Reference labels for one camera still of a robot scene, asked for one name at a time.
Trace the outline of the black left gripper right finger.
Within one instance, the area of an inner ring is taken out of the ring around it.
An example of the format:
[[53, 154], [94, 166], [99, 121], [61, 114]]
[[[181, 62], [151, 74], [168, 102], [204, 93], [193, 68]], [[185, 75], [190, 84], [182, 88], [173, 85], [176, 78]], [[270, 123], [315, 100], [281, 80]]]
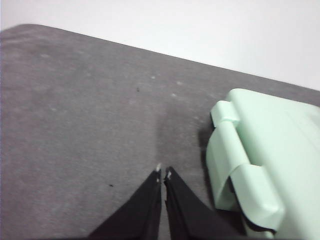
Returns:
[[169, 166], [166, 169], [166, 210], [172, 240], [243, 240], [246, 237], [207, 207]]

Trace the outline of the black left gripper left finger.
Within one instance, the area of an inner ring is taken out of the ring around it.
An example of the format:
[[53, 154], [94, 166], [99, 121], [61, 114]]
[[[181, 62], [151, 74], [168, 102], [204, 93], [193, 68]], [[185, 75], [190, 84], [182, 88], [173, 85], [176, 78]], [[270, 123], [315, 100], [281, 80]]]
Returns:
[[88, 235], [90, 240], [157, 240], [162, 211], [161, 164], [127, 202]]

